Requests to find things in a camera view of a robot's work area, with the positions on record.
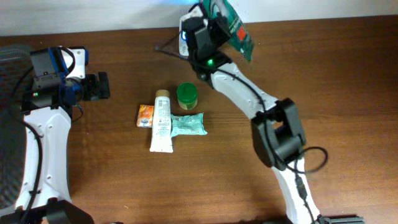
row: orange packet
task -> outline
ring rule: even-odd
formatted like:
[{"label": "orange packet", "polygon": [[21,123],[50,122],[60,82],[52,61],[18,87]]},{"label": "orange packet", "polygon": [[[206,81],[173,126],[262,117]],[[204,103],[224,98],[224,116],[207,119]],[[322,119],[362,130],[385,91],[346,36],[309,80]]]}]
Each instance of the orange packet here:
[{"label": "orange packet", "polygon": [[140,105],[137,126],[140,128],[151,128],[154,117],[154,106]]}]

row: small package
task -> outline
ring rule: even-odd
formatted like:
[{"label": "small package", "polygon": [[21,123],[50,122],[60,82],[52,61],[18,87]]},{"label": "small package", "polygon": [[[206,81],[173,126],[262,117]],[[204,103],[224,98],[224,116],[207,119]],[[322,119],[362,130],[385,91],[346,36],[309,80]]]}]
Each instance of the small package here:
[{"label": "small package", "polygon": [[227,0],[202,0],[202,4],[210,18],[216,18],[218,14],[227,18],[229,33],[231,34],[228,43],[239,51],[244,58],[251,61],[253,59],[253,41],[232,5]]},{"label": "small package", "polygon": [[151,128],[154,117],[154,106],[140,105],[137,126],[140,128]]},{"label": "small package", "polygon": [[186,135],[206,135],[203,126],[203,113],[192,116],[174,116],[172,115],[172,133],[171,137],[179,134]]}]

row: green lid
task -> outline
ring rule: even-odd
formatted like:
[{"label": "green lid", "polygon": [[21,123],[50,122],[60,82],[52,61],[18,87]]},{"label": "green lid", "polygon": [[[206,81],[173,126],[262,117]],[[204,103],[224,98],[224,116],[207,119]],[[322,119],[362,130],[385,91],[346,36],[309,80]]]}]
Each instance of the green lid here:
[{"label": "green lid", "polygon": [[183,83],[177,88],[177,97],[182,103],[193,103],[198,98],[198,90],[192,83]]}]

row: wood grain surface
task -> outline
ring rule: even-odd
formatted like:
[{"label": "wood grain surface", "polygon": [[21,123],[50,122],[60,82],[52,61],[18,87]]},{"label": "wood grain surface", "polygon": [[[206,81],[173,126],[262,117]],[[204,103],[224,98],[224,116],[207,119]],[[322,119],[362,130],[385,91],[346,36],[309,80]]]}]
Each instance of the wood grain surface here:
[{"label": "wood grain surface", "polygon": [[[249,24],[247,63],[223,51],[261,89],[298,105],[308,145],[330,161],[308,175],[321,213],[398,222],[398,16]],[[73,203],[96,223],[236,223],[281,217],[282,192],[257,158],[249,121],[189,64],[154,51],[177,29],[2,37],[35,49],[83,45],[87,72],[109,74],[111,98],[84,102],[69,135]],[[178,107],[176,89],[194,83],[198,106]],[[137,128],[140,104],[172,93],[173,114],[205,113],[207,136],[177,136],[174,153],[149,152],[151,129]],[[307,168],[322,159],[306,157]]]}]

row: green led light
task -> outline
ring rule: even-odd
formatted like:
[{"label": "green led light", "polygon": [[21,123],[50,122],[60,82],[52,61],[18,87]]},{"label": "green led light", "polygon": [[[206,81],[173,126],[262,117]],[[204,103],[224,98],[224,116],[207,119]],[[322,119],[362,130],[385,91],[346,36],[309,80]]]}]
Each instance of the green led light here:
[{"label": "green led light", "polygon": [[207,61],[207,65],[208,65],[208,66],[214,65],[213,59],[209,59],[209,60]]}]

